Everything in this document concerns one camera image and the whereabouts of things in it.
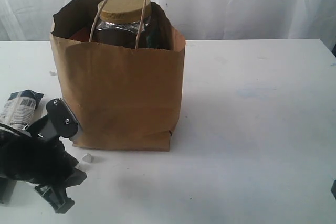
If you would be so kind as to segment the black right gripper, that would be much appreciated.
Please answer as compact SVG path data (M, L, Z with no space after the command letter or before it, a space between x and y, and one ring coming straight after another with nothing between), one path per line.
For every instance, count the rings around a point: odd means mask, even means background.
M332 184L331 193L334 196L334 198L336 198L336 180Z

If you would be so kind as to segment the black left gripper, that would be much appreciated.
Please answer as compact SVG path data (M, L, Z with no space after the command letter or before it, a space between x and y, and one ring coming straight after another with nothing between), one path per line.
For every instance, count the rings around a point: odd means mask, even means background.
M35 192L55 213L65 214L75 204L65 188L80 185L87 174L76 169L79 161L65 151L60 135L48 126L52 126L48 116L25 130L1 124L1 178L39 184Z

